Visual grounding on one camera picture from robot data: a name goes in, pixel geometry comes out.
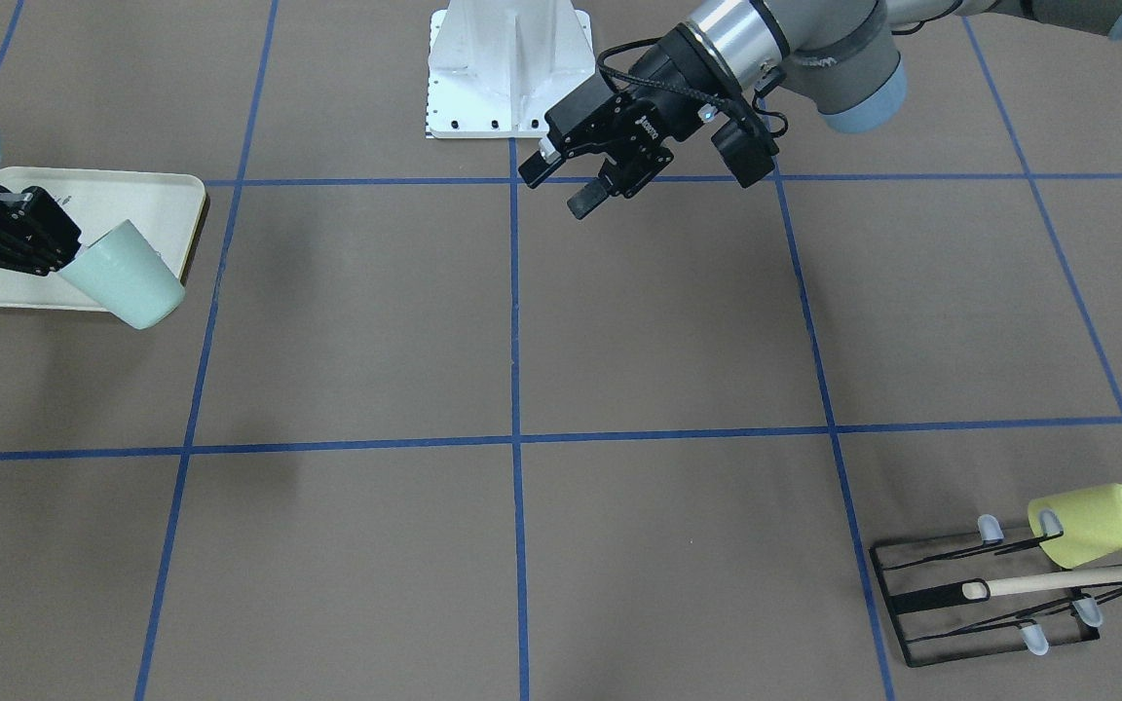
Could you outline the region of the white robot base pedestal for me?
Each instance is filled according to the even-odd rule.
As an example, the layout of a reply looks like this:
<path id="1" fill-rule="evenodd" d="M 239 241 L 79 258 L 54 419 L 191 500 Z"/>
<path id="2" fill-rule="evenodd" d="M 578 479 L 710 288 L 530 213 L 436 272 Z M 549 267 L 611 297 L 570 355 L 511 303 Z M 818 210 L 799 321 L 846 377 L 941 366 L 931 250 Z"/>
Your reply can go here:
<path id="1" fill-rule="evenodd" d="M 570 1 L 450 1 L 429 27 L 430 138 L 542 138 L 595 75 L 591 18 Z"/>

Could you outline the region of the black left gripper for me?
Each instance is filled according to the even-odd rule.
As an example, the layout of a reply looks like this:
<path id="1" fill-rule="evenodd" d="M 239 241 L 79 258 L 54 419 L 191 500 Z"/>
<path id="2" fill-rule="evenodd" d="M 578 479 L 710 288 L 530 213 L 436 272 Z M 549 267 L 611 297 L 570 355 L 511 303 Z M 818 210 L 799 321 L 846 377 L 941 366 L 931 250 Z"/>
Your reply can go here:
<path id="1" fill-rule="evenodd" d="M 686 27 L 610 46 L 597 54 L 592 77 L 548 108 L 543 150 L 518 165 L 518 176 L 536 188 L 565 165 L 596 164 L 567 200 L 583 219 L 606 200 L 637 196 L 666 163 L 657 147 L 686 141 L 717 112 L 718 79 Z"/>

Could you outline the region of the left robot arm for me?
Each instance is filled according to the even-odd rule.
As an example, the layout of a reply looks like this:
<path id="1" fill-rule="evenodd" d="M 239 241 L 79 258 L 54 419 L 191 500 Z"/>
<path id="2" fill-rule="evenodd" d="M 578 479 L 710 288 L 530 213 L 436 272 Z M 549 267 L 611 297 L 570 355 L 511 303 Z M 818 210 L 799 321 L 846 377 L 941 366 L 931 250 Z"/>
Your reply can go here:
<path id="1" fill-rule="evenodd" d="M 780 136 L 762 99 L 776 89 L 813 102 L 825 124 L 859 133 L 885 124 L 907 96 L 896 37 L 927 24 L 1008 15 L 1122 43 L 1122 1 L 705 1 L 657 37 L 597 54 L 596 72 L 549 108 L 539 151 L 518 166 L 542 185 L 576 157 L 600 155 L 567 207 L 582 219 L 631 199 L 712 120 L 712 146 L 742 187 L 767 177 Z"/>

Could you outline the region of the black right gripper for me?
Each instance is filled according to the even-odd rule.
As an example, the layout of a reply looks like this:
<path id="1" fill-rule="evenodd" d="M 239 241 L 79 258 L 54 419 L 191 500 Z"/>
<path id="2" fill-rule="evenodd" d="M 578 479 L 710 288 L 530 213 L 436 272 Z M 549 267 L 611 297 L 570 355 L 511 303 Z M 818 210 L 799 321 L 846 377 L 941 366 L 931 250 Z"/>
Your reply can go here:
<path id="1" fill-rule="evenodd" d="M 80 227 L 45 188 L 0 186 L 0 268 L 39 277 L 58 273 L 80 249 Z"/>

